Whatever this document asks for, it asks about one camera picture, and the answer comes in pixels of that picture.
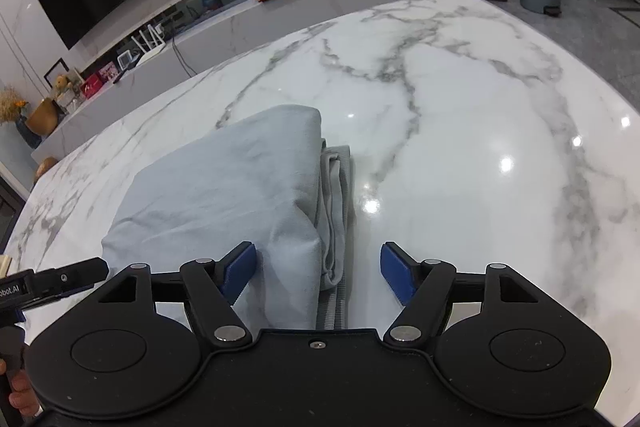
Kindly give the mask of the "left human hand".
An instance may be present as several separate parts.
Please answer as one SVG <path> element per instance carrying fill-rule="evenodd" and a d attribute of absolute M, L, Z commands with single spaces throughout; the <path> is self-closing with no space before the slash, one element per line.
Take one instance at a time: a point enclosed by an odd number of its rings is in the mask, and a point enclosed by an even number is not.
<path fill-rule="evenodd" d="M 9 378 L 11 393 L 9 394 L 9 403 L 18 410 L 24 418 L 36 417 L 41 405 L 32 387 L 24 369 L 15 372 Z"/>

